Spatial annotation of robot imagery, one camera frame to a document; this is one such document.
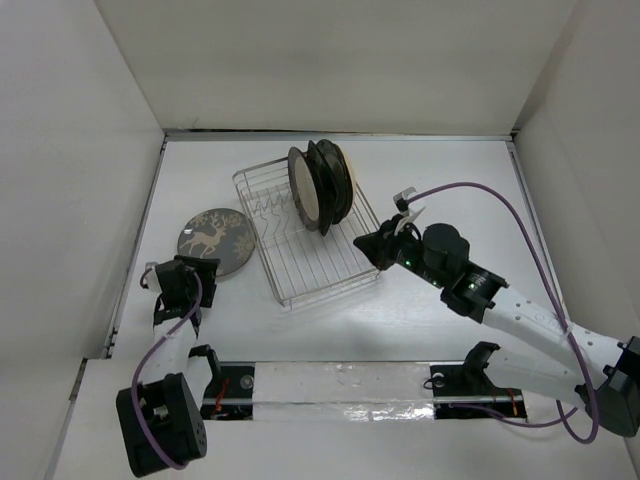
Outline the grey plate tree pattern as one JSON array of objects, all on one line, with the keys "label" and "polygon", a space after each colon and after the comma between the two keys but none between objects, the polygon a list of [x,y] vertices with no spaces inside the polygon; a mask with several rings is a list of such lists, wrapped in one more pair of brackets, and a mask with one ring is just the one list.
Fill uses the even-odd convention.
[{"label": "grey plate tree pattern", "polygon": [[240,211],[215,208],[199,213],[183,227],[177,254],[189,258],[218,260],[218,276],[241,269],[255,250],[252,226]]}]

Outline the cream plate black striped rim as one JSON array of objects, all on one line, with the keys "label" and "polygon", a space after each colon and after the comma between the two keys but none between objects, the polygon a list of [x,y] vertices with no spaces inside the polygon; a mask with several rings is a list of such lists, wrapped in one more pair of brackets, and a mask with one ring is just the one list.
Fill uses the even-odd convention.
[{"label": "cream plate black striped rim", "polygon": [[354,185],[350,167],[347,157],[336,143],[322,139],[316,143],[316,147],[332,173],[337,197],[332,223],[338,224],[353,205]]}]

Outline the beige plate leaf pattern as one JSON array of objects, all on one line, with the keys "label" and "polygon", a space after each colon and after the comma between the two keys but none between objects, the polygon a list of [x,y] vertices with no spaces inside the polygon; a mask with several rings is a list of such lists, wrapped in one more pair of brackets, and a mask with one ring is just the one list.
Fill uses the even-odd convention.
[{"label": "beige plate leaf pattern", "polygon": [[352,192],[353,195],[356,195],[357,192],[357,180],[356,180],[356,175],[355,175],[355,168],[353,166],[353,163],[351,162],[351,159],[349,158],[348,154],[346,151],[342,151],[342,155],[346,164],[346,169],[348,171],[348,176],[349,176],[349,180],[350,180],[350,184],[352,187]]}]

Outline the cream plate brown metallic rim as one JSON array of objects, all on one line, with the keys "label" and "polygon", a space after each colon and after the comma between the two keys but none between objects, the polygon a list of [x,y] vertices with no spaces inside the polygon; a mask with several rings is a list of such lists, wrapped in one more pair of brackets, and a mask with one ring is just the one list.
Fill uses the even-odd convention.
[{"label": "cream plate brown metallic rim", "polygon": [[297,147],[291,147],[287,157],[290,191],[294,205],[304,227],[318,231],[320,226],[320,201],[318,197],[318,168],[310,155]]}]

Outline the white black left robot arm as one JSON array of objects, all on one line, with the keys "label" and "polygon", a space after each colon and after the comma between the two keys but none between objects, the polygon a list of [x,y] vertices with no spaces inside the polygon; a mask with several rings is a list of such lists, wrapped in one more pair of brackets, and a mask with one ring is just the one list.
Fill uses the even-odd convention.
[{"label": "white black left robot arm", "polygon": [[153,344],[137,365],[131,385],[116,396],[129,467],[137,478],[183,470],[207,453],[201,407],[222,387],[215,350],[198,343],[202,310],[216,292],[218,259],[177,255],[149,263],[139,285],[157,295]]}]

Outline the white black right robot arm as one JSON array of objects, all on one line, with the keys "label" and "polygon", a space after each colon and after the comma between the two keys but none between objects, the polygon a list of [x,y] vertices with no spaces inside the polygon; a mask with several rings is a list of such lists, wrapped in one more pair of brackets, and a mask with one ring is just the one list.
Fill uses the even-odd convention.
[{"label": "white black right robot arm", "polygon": [[639,339],[618,340],[533,303],[502,277],[469,259],[469,242],[449,224],[428,226],[421,236],[400,215],[353,244],[380,271],[399,265],[440,289],[456,314],[502,331],[538,351],[536,358],[490,342],[467,355],[462,381],[474,393],[490,387],[535,392],[585,411],[621,437],[639,431]]}]

